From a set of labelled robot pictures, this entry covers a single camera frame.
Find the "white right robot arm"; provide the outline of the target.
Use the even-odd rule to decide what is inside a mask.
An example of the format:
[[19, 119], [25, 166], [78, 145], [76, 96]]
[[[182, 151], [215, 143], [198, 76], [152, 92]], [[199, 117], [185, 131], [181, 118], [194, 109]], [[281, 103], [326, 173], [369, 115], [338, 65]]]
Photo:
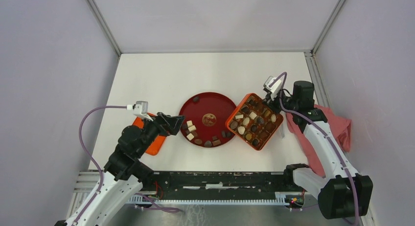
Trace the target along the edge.
[[283, 186], [289, 191], [302, 187], [309, 192], [317, 199], [326, 219], [365, 216], [373, 182], [352, 166], [336, 142], [325, 113], [315, 106], [314, 84], [296, 81], [292, 95], [286, 95], [283, 86], [283, 80], [270, 76], [263, 85], [266, 92], [263, 103], [276, 113], [284, 111], [292, 115], [324, 171], [321, 177], [309, 167], [298, 167], [283, 176]]

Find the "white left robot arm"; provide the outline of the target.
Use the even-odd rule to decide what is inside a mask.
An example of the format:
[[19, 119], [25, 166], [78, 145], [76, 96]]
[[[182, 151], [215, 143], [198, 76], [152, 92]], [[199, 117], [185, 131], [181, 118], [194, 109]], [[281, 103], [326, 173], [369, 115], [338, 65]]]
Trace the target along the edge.
[[140, 190], [154, 184], [154, 171], [140, 158], [159, 136], [175, 136], [184, 122], [183, 115], [170, 116], [158, 112], [143, 118], [143, 127], [127, 126], [121, 132], [114, 152], [99, 180], [81, 206], [58, 226], [104, 226]]

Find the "orange chocolate box with dividers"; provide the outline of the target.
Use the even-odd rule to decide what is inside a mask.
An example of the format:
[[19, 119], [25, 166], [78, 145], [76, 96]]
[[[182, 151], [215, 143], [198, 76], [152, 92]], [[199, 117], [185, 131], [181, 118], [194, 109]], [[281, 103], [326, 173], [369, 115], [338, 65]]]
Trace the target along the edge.
[[[247, 126], [243, 126], [242, 121], [246, 117], [250, 118], [250, 122]], [[236, 106], [225, 125], [231, 133], [241, 138], [254, 150], [260, 151], [280, 128], [283, 121], [283, 115], [273, 112], [264, 105], [263, 99], [257, 94], [249, 93]], [[243, 135], [237, 132], [239, 126], [246, 128]]]

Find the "metal tongs with white handle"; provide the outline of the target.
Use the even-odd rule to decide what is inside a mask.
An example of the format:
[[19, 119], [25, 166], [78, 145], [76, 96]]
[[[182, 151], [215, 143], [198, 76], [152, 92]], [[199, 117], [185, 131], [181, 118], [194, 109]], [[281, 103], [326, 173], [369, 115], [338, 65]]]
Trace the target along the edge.
[[280, 132], [281, 138], [285, 138], [284, 122], [281, 123], [280, 128], [279, 128], [279, 132]]

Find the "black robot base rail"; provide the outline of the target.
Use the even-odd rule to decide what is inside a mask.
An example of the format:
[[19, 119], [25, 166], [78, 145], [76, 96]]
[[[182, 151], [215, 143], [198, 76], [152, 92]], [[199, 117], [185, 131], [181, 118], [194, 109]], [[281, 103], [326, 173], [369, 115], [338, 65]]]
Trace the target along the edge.
[[292, 172], [156, 171], [142, 192], [161, 200], [272, 200], [276, 193], [302, 193]]

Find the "round red lacquer tray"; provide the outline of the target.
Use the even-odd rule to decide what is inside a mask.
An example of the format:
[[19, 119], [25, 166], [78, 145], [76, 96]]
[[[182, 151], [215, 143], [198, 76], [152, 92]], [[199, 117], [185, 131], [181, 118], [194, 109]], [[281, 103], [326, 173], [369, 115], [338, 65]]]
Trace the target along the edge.
[[[200, 101], [193, 103], [198, 96]], [[179, 115], [184, 116], [181, 133], [193, 145], [214, 148], [224, 145], [234, 138], [225, 125], [228, 117], [236, 109], [235, 103], [227, 96], [216, 92], [203, 92], [189, 98], [181, 107]], [[195, 125], [190, 132], [188, 127]]]

